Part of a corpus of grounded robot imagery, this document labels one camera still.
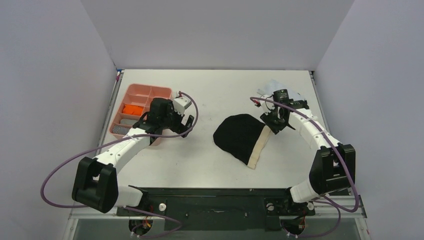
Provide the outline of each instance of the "glass panel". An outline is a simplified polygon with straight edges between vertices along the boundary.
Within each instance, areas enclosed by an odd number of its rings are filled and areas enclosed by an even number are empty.
[[[76,227],[74,240],[134,240],[130,237],[130,230],[127,219],[80,219]],[[319,234],[331,229],[336,223],[336,219],[313,218],[306,219],[306,229],[303,234]],[[165,222],[155,220],[154,225],[146,236],[163,232]],[[266,239],[282,240],[295,239],[287,238],[283,231],[265,232],[263,229],[246,231],[177,231],[160,239],[181,240],[181,239],[202,239],[202,240],[235,240],[235,239]],[[358,228],[354,218],[342,218],[339,227],[330,235],[316,237],[314,240],[360,240]]]

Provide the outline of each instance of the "white wall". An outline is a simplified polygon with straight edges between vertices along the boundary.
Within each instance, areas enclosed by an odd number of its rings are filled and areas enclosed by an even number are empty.
[[[81,0],[118,68],[314,70],[354,0]]]
[[[315,72],[373,240],[424,239],[424,1],[356,0]]]
[[[116,71],[79,0],[0,3],[0,233],[61,239],[70,210],[42,202],[44,177],[93,147]],[[76,162],[47,185],[71,204]]]

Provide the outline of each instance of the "pink tray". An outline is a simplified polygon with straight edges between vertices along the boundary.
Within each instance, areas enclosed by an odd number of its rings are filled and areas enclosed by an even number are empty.
[[[139,120],[140,116],[129,115],[122,113],[125,104],[131,104],[143,107],[143,112],[148,112],[150,109],[150,103],[153,98],[164,98],[171,99],[172,97],[172,89],[169,87],[162,86],[150,86],[150,85],[142,85],[142,84],[131,84],[128,86],[128,89],[123,96],[123,100],[119,105],[118,111],[116,112],[115,117],[113,118],[112,124],[109,127],[109,133],[115,136],[117,139],[121,139],[124,135],[115,134],[112,132],[115,126],[132,128],[132,125],[120,124],[122,119],[131,119],[131,120]]]

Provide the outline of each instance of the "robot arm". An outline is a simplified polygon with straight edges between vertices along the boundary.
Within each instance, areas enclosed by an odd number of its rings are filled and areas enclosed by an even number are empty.
[[[317,119],[308,107],[306,100],[294,101],[289,98],[287,89],[275,91],[272,96],[264,95],[262,99],[270,99],[274,102],[286,105],[302,114],[292,112],[286,108],[281,108],[272,103],[259,101],[258,107],[262,107],[264,113],[260,116],[263,122],[277,134],[285,127],[296,130],[300,133],[309,147],[316,151],[309,176],[303,182],[290,188],[291,198],[294,203],[304,203],[317,198],[320,195],[343,190],[350,187],[346,173],[339,159],[336,157],[330,144],[324,139],[322,134],[326,134],[331,143],[343,157],[352,179],[355,181],[355,149],[352,145],[343,145],[339,140],[331,136],[325,128],[316,122],[323,130],[319,131],[311,121]]]
[[[165,129],[184,133],[194,120],[190,115],[186,124],[182,124],[184,112],[191,104],[185,96],[174,100],[154,98],[150,111],[140,117],[124,138],[142,134],[161,135]],[[118,186],[117,175],[138,152],[156,139],[157,136],[132,137],[94,158],[84,157],[78,164],[72,199],[102,213],[107,213],[114,206],[138,206],[143,193],[130,186]]]

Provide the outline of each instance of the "beige fabric trim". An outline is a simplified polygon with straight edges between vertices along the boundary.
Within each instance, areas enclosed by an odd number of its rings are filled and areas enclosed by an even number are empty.
[[[268,141],[268,137],[270,136],[271,129],[265,125],[262,129],[262,132],[259,135],[259,138],[256,141],[256,144],[253,147],[252,154],[250,155],[249,162],[247,166],[251,169],[256,168],[256,164],[258,163],[259,155],[261,154],[262,149]]]

